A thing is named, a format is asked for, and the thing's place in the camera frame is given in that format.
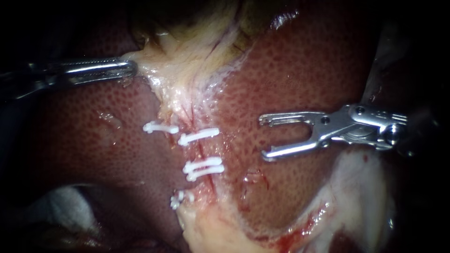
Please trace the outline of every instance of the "white suture clip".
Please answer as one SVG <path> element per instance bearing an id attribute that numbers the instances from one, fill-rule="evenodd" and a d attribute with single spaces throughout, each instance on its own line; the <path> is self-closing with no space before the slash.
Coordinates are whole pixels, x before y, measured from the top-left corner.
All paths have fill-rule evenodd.
<path id="1" fill-rule="evenodd" d="M 183 168 L 183 173 L 187 174 L 186 180 L 189 182 L 194 182 L 201 176 L 222 173 L 224 171 L 225 167 L 222 165 L 222 159 L 220 157 L 208 157 L 199 162 L 186 162 Z"/>
<path id="2" fill-rule="evenodd" d="M 165 126 L 161 124 L 157 124 L 155 121 L 150 121 L 142 127 L 142 130 L 151 134 L 153 131 L 163 131 L 169 134 L 176 134 L 179 132 L 178 126 Z"/>
<path id="3" fill-rule="evenodd" d="M 172 210 L 176 210 L 186 197 L 190 203 L 195 200 L 194 194 L 190 191 L 178 191 L 174 196 L 170 197 L 170 207 Z"/>
<path id="4" fill-rule="evenodd" d="M 207 137 L 214 137 L 219 133 L 220 133 L 219 129 L 217 127 L 213 127 L 200 130 L 194 134 L 181 134 L 181 137 L 178 140 L 178 144 L 181 146 L 187 146 L 188 143 L 191 141 L 196 141 Z"/>

